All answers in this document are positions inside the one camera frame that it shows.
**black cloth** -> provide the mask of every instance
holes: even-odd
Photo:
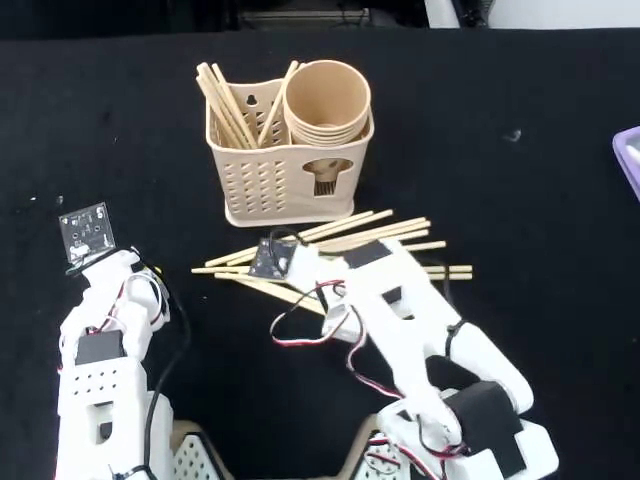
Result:
[[[474,265],[456,305],[530,381],[558,478],[636,477],[640,205],[611,139],[640,124],[640,32],[363,30],[0,44],[2,478],[52,477],[58,328],[86,286],[64,276],[57,216],[102,200],[193,317],[176,417],[241,478],[339,470],[387,402],[347,373],[346,345],[277,348],[282,303],[189,273],[267,231],[224,219],[195,66],[255,82],[325,57],[373,92],[358,210],[425,215],[440,258]],[[154,336],[151,386],[179,335]],[[390,381],[375,350],[356,364]]]

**beige plastic basket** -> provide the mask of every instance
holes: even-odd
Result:
[[[249,128],[257,138],[282,79],[257,84],[229,84]],[[373,116],[363,132],[347,145],[291,145],[282,106],[260,150],[229,148],[211,107],[206,109],[206,139],[220,176],[227,220],[237,227],[329,222],[353,212],[367,145],[374,132]],[[335,159],[341,171],[335,182],[317,181],[311,162]]]

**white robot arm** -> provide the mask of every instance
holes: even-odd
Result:
[[[173,411],[159,395],[145,462],[153,392],[141,365],[153,332],[170,319],[168,292],[131,251],[109,255],[83,274],[90,287],[60,327],[56,480],[125,479],[145,465],[157,480],[169,480]]]
[[[335,279],[342,281],[343,294],[325,290],[328,312],[323,332],[335,329],[343,322],[344,312],[351,309],[355,315],[342,323],[335,336],[356,342],[364,329],[390,366],[400,399],[378,414],[378,424],[391,443],[414,452],[422,469],[435,478],[534,480],[556,470],[558,458],[546,430],[517,418],[533,404],[526,379],[478,327],[462,322],[399,242],[374,242],[348,252],[344,260],[327,260],[313,247],[297,247],[287,275],[290,284],[307,291],[317,283]],[[440,392],[429,382],[425,359],[432,355],[448,357],[483,383],[447,401],[446,394],[451,392]],[[470,425],[461,424],[462,420],[473,422],[460,416],[462,410],[473,411],[470,403],[479,405],[487,395],[497,395],[498,400],[500,395],[505,397],[504,417],[516,419],[510,440],[517,445],[515,455],[520,457],[521,468],[515,467],[515,472],[514,467],[505,468],[497,450],[447,453],[460,452],[468,443],[467,437],[477,437],[478,432]],[[457,413],[452,407],[456,401],[464,407]],[[496,418],[495,428],[502,417]],[[435,474],[441,471],[444,460],[446,474]]]

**cup stack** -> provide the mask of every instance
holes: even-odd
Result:
[[[336,147],[354,140],[365,128],[371,90],[364,76],[346,63],[318,60],[299,68],[283,96],[284,119],[294,144]],[[346,168],[335,159],[307,167],[321,183],[334,183]]]

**perforated plastic panel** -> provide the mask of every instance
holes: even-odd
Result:
[[[222,480],[203,440],[189,434],[173,457],[175,480]]]
[[[371,438],[377,437],[383,435],[376,434]],[[377,458],[376,455],[399,462],[400,465]],[[371,445],[363,452],[353,480],[409,480],[410,476],[410,464],[404,456],[390,445]]]

